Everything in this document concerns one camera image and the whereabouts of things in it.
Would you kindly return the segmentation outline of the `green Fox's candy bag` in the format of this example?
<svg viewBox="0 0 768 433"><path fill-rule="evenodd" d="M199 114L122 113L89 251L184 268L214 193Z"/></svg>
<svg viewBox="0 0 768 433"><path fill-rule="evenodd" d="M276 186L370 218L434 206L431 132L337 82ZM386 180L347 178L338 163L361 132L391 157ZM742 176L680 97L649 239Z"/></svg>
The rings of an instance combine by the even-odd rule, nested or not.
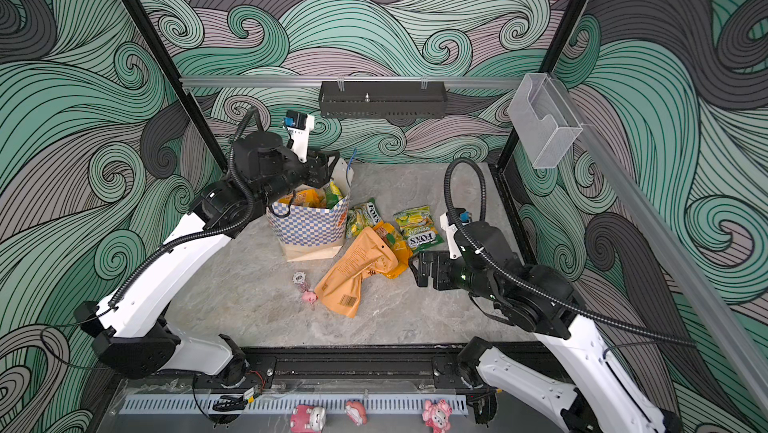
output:
<svg viewBox="0 0 768 433"><path fill-rule="evenodd" d="M352 206L346 220L346 237L357 237L363 229L373 228L382 221L374 198Z"/></svg>
<svg viewBox="0 0 768 433"><path fill-rule="evenodd" d="M407 246L419 253L444 242L427 205L402 210L394 215L395 222Z"/></svg>

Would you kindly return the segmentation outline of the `blue checkered paper bag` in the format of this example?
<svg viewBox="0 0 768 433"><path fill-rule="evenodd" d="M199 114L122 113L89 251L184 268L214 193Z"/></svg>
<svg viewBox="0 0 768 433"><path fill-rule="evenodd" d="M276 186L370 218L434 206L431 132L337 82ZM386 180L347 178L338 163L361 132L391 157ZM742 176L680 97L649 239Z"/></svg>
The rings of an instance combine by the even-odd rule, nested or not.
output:
<svg viewBox="0 0 768 433"><path fill-rule="evenodd" d="M340 192L332 208L310 208L275 202L267 218L288 262L333 258L346 238L346 220L351 204L350 190L354 172L340 159L333 169L331 182Z"/></svg>

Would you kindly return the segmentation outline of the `orange snack pouch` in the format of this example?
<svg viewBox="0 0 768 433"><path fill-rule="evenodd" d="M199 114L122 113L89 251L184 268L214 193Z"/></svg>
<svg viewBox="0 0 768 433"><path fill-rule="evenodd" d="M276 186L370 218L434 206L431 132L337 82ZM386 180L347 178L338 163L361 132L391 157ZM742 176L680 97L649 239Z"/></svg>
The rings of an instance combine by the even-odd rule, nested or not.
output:
<svg viewBox="0 0 768 433"><path fill-rule="evenodd" d="M366 227L314 292L331 312L354 318L361 303L363 281L370 276L391 273L398 265L396 255L385 241Z"/></svg>

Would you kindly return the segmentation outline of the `yellow orange candy bag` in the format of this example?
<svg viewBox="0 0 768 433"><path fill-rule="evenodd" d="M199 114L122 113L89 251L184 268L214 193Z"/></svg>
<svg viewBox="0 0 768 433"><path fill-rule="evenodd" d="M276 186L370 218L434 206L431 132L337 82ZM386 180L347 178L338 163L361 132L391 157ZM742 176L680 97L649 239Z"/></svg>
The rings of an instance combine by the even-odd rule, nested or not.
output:
<svg viewBox="0 0 768 433"><path fill-rule="evenodd" d="M409 269L409 260L413 252L393 224L381 221L373 227L373 230L388 245L398 260L398 265L391 272L384 273L386 278L394 280Z"/></svg>

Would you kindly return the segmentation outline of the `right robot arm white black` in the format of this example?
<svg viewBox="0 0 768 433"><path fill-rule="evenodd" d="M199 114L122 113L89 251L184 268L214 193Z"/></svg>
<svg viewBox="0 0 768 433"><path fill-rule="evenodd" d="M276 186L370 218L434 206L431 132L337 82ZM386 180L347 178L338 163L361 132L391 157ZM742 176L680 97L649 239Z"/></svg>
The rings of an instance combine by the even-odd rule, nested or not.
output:
<svg viewBox="0 0 768 433"><path fill-rule="evenodd" d="M418 286L464 290L490 301L490 319L534 335L567 381L548 377L479 337L458 355L457 373L470 388L500 389L563 432L679 432L679 416L656 406L622 368L595 322L577 308L572 285L542 265L523 265L501 231L486 222L457 227L440 218L448 248L410 261Z"/></svg>

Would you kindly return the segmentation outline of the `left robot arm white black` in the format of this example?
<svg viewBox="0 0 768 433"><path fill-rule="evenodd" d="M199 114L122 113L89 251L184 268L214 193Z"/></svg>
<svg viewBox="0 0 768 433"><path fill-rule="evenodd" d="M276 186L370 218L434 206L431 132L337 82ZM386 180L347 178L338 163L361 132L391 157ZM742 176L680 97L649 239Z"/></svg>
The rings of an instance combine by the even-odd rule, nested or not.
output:
<svg viewBox="0 0 768 433"><path fill-rule="evenodd" d="M111 294L75 309L98 361L129 379L159 372L203 375L224 388L243 381L249 364L227 335L196 338L165 318L167 307L195 273L252 221L272 212L302 186L324 187L341 155L310 149L298 139L286 147L269 131L238 137L225 176L192 202L164 243Z"/></svg>

